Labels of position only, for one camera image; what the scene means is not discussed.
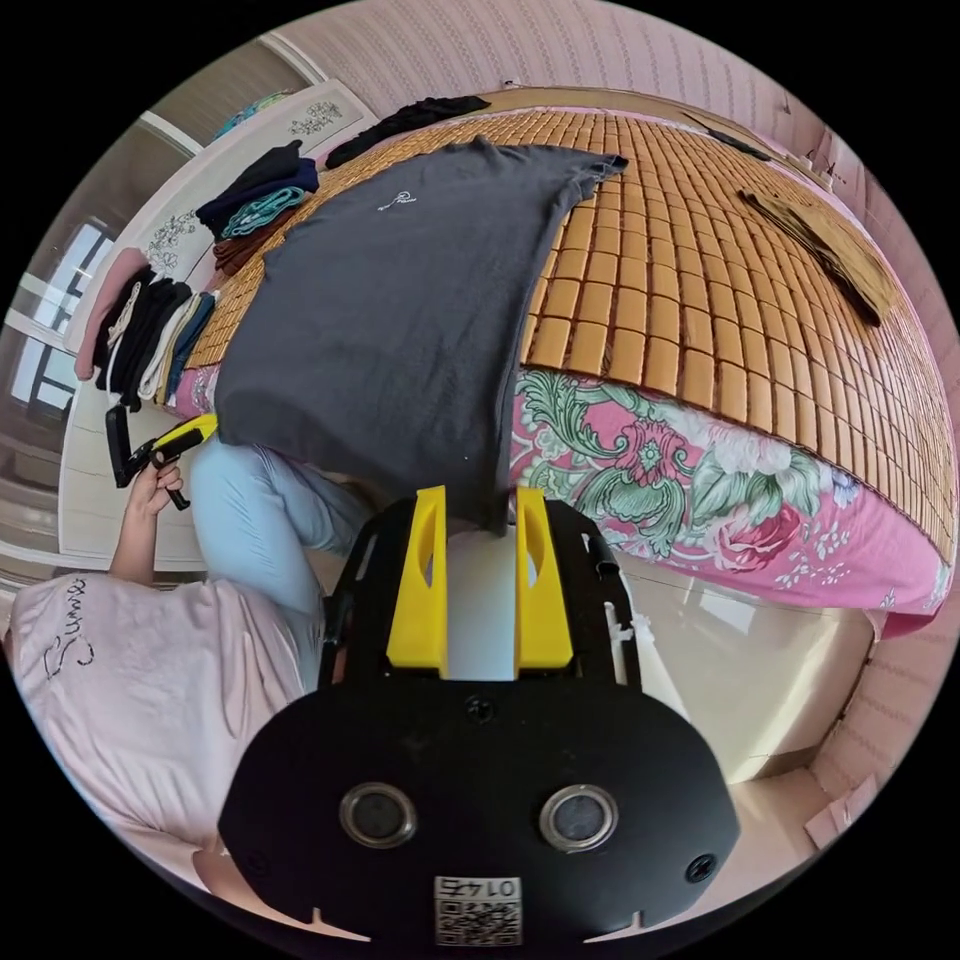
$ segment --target bamboo mat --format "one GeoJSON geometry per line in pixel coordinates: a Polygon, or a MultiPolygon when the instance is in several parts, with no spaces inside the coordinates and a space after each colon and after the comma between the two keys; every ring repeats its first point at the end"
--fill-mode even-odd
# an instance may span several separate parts
{"type": "MultiPolygon", "coordinates": [[[[773,165],[622,116],[478,116],[325,173],[288,229],[391,164],[477,135],[630,161],[561,227],[530,306],[523,363],[657,391],[806,448],[889,500],[952,561],[956,466],[924,333],[905,302],[879,328],[866,326],[811,255],[736,196],[775,191],[816,205],[871,249],[773,165]]],[[[257,256],[224,284],[189,366],[222,359],[262,278],[257,256]]]]}

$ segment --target stack of folded clothes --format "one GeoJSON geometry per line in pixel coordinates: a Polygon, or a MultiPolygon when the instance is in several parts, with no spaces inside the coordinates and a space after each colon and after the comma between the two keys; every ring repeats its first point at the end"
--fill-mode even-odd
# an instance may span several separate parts
{"type": "Polygon", "coordinates": [[[197,210],[213,234],[216,268],[236,273],[319,186],[317,166],[300,156],[301,140],[271,147],[218,197],[197,210]]]}
{"type": "MultiPolygon", "coordinates": [[[[110,403],[135,413],[144,400],[166,403],[176,391],[216,296],[194,293],[169,277],[158,279],[146,258],[135,256],[139,251],[123,253],[132,255],[121,256],[115,266],[122,263],[125,272],[111,271],[104,282],[94,305],[96,323],[88,323],[85,340],[92,345],[92,367],[99,368],[97,387],[110,403]]],[[[91,377],[92,372],[82,379],[91,377]]]]}

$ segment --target gray t-shirt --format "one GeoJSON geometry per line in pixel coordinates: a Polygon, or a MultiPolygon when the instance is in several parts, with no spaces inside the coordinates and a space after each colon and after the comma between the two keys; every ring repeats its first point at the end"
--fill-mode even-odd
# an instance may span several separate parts
{"type": "Polygon", "coordinates": [[[477,137],[328,200],[264,257],[220,370],[221,438],[390,496],[444,485],[451,516],[501,529],[533,288],[563,217],[625,167],[477,137]]]}

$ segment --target person's arm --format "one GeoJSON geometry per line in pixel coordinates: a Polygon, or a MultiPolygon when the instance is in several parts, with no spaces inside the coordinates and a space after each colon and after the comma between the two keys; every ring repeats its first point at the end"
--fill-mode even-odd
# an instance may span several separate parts
{"type": "Polygon", "coordinates": [[[157,517],[127,508],[120,527],[120,539],[108,573],[118,580],[153,586],[153,564],[157,550],[157,517]]]}
{"type": "Polygon", "coordinates": [[[108,571],[111,577],[153,586],[157,552],[157,516],[170,502],[170,492],[183,486],[180,471],[170,463],[160,470],[148,464],[133,481],[123,512],[120,539],[108,571]]]}

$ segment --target qr code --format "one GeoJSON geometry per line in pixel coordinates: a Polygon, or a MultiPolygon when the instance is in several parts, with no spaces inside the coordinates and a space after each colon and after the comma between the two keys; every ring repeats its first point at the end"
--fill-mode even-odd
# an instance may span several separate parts
{"type": "Polygon", "coordinates": [[[521,943],[519,900],[437,900],[437,944],[511,947],[521,943]]]}

